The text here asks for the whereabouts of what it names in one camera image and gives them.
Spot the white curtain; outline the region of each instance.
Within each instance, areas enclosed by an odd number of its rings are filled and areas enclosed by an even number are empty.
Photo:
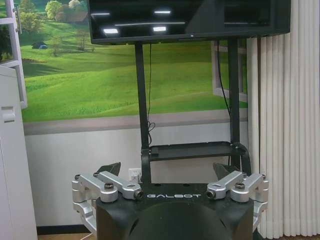
[[[247,41],[250,154],[270,180],[258,228],[268,239],[320,234],[320,1],[291,7],[291,33]]]

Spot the screw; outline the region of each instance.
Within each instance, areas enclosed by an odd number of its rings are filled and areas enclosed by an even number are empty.
[[[97,204],[96,204],[97,200],[91,200],[91,205],[92,207],[96,208]]]
[[[108,182],[104,185],[105,190],[111,190],[114,189],[114,184],[112,182]]]
[[[210,199],[210,200],[213,200],[213,199],[215,199],[215,197],[216,197],[216,193],[215,193],[214,191],[207,191],[207,192],[206,192],[206,197],[207,197],[208,199]]]
[[[144,192],[143,191],[136,191],[133,196],[136,200],[141,200],[144,196]]]
[[[238,190],[244,190],[246,188],[246,186],[242,182],[237,182],[235,184],[235,188]]]

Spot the green grass field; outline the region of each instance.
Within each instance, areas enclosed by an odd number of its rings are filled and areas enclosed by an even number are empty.
[[[77,50],[78,28],[88,32],[86,52]],[[52,36],[61,37],[58,57],[51,54]],[[49,48],[32,49],[31,44],[39,41]],[[88,26],[49,20],[39,33],[20,36],[20,44],[28,98],[28,108],[22,111],[24,122],[138,114],[133,46],[91,45]],[[148,45],[144,55],[148,83]],[[228,88],[226,56],[221,56],[221,62]],[[153,114],[226,108],[224,99],[213,95],[209,42],[153,45],[151,89]]]
[[[7,17],[7,10],[5,5],[5,0],[0,0],[0,18]]]

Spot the silver metal bracket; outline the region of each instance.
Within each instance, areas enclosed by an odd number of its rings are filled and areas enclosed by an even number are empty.
[[[100,198],[104,203],[113,203],[118,199],[118,191],[125,199],[139,200],[143,196],[138,183],[122,180],[108,171],[94,176],[76,175],[72,181],[73,209],[80,213],[82,223],[95,236],[97,235],[96,199]]]
[[[125,199],[139,200],[143,197],[141,186],[138,183],[125,181],[108,171],[100,172],[97,178],[105,183],[114,184]]]
[[[260,221],[261,221],[261,214],[267,210],[268,202],[254,202],[253,208],[253,232],[257,229]]]
[[[212,200],[224,199],[227,192],[237,183],[244,180],[240,171],[234,171],[217,182],[207,185],[207,195]]]
[[[269,182],[262,174],[254,173],[243,182],[236,183],[230,190],[230,197],[238,203],[246,203],[249,199],[267,202],[268,186]]]

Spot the tv stand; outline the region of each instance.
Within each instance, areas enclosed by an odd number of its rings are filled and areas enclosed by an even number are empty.
[[[149,146],[145,69],[143,43],[135,43],[135,62],[138,86],[140,131],[141,131],[141,169],[144,183],[151,183],[150,162],[177,159],[231,157],[231,165],[251,175],[248,150],[240,144],[240,105],[238,39],[228,39],[229,97],[230,97],[230,142],[204,142],[175,145]]]

